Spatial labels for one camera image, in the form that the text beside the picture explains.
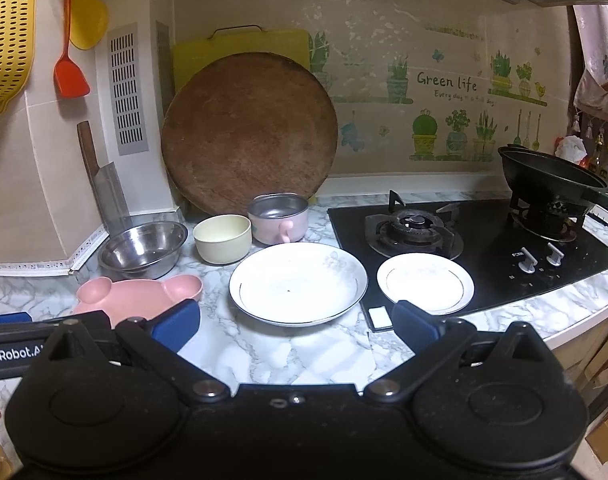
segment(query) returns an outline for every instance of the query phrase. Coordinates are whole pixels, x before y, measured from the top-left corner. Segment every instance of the yellow scoop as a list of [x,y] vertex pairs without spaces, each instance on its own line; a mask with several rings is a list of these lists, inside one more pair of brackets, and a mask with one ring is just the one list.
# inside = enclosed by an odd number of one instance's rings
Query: yellow scoop
[[93,48],[108,27],[108,8],[102,0],[71,0],[70,42],[80,50]]

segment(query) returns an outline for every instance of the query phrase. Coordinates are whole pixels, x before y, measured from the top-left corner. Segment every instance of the pink pot handle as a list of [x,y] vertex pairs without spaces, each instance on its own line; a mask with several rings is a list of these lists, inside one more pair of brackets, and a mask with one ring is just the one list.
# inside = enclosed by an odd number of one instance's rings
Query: pink pot handle
[[288,230],[293,229],[293,222],[291,220],[285,220],[280,223],[279,231],[280,231],[280,239],[283,244],[290,243]]

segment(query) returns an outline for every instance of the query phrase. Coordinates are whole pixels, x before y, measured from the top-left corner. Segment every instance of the white plate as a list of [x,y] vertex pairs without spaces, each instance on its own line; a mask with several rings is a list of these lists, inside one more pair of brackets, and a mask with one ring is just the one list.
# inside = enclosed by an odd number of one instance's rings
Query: white plate
[[378,269],[380,289],[393,302],[407,300],[434,316],[468,305],[475,287],[466,270],[435,254],[400,254]]
[[312,326],[341,316],[361,300],[368,276],[352,254],[297,242],[251,254],[228,290],[249,316],[278,326]]

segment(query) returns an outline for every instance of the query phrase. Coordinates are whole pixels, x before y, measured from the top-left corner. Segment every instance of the white tag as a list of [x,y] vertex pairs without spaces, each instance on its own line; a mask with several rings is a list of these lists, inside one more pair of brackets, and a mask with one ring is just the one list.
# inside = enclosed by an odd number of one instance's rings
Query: white tag
[[393,326],[385,306],[370,308],[369,314],[375,328],[389,328]]

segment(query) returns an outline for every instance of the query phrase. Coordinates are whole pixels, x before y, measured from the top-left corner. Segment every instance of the white plate rim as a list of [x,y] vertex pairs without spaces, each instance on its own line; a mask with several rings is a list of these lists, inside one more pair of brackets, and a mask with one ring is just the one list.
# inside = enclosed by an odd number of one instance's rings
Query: white plate rim
[[[351,303],[350,305],[348,305],[345,309],[343,309],[342,311],[340,311],[336,314],[333,314],[332,316],[327,316],[327,317],[323,317],[321,319],[300,322],[300,323],[287,323],[287,322],[266,319],[266,318],[257,316],[255,314],[251,314],[248,310],[246,310],[242,306],[242,301],[241,301],[241,298],[239,295],[239,286],[241,286],[242,280],[235,279],[236,273],[238,274],[238,277],[239,277],[240,272],[244,272],[244,269],[249,265],[246,262],[251,260],[256,254],[263,253],[264,251],[273,251],[273,252],[284,251],[289,246],[316,246],[316,247],[324,246],[324,247],[329,248],[328,249],[329,251],[338,251],[339,253],[345,254],[348,257],[348,259],[353,260],[354,263],[358,266],[359,269],[362,270],[362,272],[364,274],[364,287],[362,288],[361,291],[358,290],[358,295],[356,296],[356,300],[353,303]],[[366,294],[366,291],[368,288],[369,288],[369,275],[360,260],[358,260],[351,253],[349,253],[343,249],[340,249],[339,247],[335,247],[335,246],[328,245],[328,244],[316,243],[316,242],[293,242],[293,243],[289,243],[289,244],[277,244],[274,246],[263,248],[259,251],[255,251],[255,253],[250,254],[249,256],[247,256],[244,260],[242,260],[239,263],[239,265],[233,270],[233,273],[231,274],[230,279],[228,281],[228,293],[230,294],[231,298],[233,299],[233,302],[237,305],[239,310],[241,310],[248,316],[250,316],[254,319],[263,321],[265,323],[272,324],[275,326],[289,327],[289,328],[300,328],[300,327],[304,328],[307,326],[315,326],[318,324],[329,322],[337,317],[342,316],[343,314],[348,312],[351,308],[353,308],[357,303],[359,303],[362,300],[362,298],[364,297],[364,294]]]
[[440,264],[444,265],[446,270],[453,273],[462,283],[462,287],[463,287],[462,297],[455,305],[453,305],[452,307],[449,307],[449,308],[441,309],[441,310],[433,310],[433,311],[425,311],[425,312],[427,312],[428,314],[431,314],[432,316],[444,316],[446,314],[452,314],[454,312],[457,312],[470,303],[470,300],[472,300],[473,294],[475,293],[475,284],[473,283],[473,279],[471,278],[470,274],[468,272],[466,272],[466,269],[464,269],[464,267],[462,267],[460,264],[457,264],[454,261],[449,260],[448,258],[444,258],[443,256],[438,256],[437,254],[430,254],[430,253],[398,254],[398,256],[393,256],[392,258],[389,258],[383,264],[380,265],[380,268],[378,269],[378,274],[377,274],[378,285],[380,286],[380,290],[384,293],[384,295],[387,298],[389,298],[389,300],[391,300],[393,303],[395,303],[396,301],[400,301],[400,300],[396,300],[396,298],[392,297],[390,290],[388,289],[388,285],[386,283],[386,277],[399,264],[403,264],[405,260],[408,260],[410,258],[413,258],[413,259],[418,259],[418,258],[427,259],[428,258],[430,260],[439,262]]

